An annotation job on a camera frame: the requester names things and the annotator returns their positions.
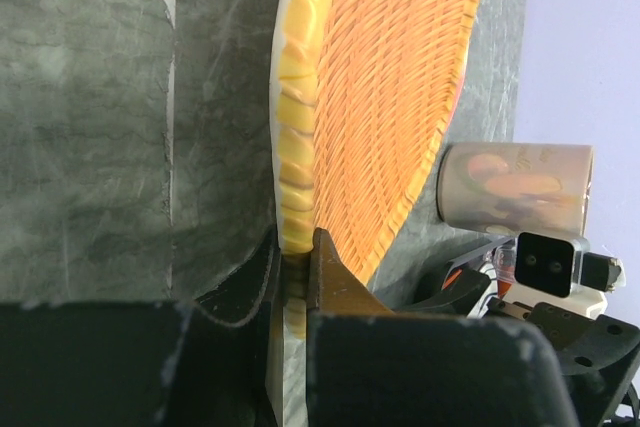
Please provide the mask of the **orange woven-pattern square plate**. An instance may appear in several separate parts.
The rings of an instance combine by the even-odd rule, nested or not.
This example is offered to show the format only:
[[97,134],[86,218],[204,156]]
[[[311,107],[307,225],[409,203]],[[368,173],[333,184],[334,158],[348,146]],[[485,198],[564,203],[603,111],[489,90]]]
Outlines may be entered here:
[[326,230],[367,284],[419,199],[462,91],[481,0],[279,0],[269,111],[284,316],[306,335]]

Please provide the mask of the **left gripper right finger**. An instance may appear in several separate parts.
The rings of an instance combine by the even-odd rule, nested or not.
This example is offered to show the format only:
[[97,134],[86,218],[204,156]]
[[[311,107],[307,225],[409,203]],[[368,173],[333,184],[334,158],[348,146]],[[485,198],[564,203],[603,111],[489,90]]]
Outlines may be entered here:
[[376,322],[393,315],[343,264],[331,235],[313,237],[306,301],[310,426],[371,426],[381,383]]

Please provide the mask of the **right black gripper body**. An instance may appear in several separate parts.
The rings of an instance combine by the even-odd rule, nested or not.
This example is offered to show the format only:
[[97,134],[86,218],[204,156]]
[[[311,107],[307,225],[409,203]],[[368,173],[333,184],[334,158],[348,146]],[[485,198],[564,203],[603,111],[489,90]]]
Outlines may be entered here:
[[515,279],[513,246],[482,246],[448,261],[419,282],[412,312],[504,317],[536,326],[556,351],[583,426],[636,426],[639,329],[604,315],[603,287],[622,274],[621,263],[600,254],[583,257],[587,284],[559,298]]

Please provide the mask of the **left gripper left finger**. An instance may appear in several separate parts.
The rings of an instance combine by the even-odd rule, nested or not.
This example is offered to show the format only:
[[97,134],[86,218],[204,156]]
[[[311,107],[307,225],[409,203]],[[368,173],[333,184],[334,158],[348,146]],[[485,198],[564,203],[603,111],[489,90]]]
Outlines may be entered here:
[[218,329],[215,383],[249,395],[256,426],[281,424],[280,266],[271,227],[247,261],[198,299]]

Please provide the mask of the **beige mug with purple interior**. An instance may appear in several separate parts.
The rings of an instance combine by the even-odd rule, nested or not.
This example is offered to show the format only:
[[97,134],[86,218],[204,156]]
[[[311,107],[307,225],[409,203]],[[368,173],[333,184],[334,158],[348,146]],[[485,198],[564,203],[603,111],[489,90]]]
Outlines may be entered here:
[[589,145],[454,143],[438,171],[438,214],[451,227],[487,234],[582,236],[593,165]]

